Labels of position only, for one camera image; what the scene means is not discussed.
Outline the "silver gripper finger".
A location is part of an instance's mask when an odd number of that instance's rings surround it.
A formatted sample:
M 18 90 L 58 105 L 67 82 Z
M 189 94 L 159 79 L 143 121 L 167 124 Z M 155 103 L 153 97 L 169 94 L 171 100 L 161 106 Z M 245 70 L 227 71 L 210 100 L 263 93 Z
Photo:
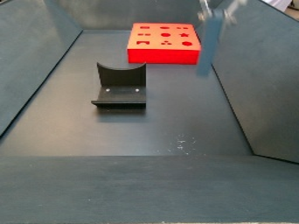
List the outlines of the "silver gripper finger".
M 233 0 L 229 8 L 225 10 L 225 24 L 234 25 L 237 23 L 235 12 L 241 6 L 247 4 L 249 0 Z
M 202 12 L 198 13 L 199 20 L 205 21 L 211 17 L 210 0 L 199 0 Z

